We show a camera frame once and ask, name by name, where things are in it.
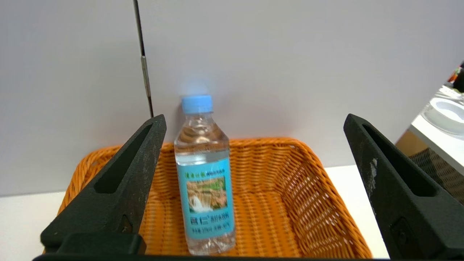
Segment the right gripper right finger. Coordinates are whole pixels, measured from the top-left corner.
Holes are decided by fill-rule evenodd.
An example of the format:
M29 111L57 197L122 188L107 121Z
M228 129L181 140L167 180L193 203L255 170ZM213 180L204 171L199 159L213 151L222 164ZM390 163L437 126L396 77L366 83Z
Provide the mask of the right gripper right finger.
M343 130L390 259L463 259L463 205L367 120Z

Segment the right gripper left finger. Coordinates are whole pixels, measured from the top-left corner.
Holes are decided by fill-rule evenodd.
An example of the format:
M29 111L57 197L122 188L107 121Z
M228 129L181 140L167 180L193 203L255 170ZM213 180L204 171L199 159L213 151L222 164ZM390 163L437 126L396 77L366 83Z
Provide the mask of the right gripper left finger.
M147 120L40 235L46 254L143 254L139 229L167 131Z

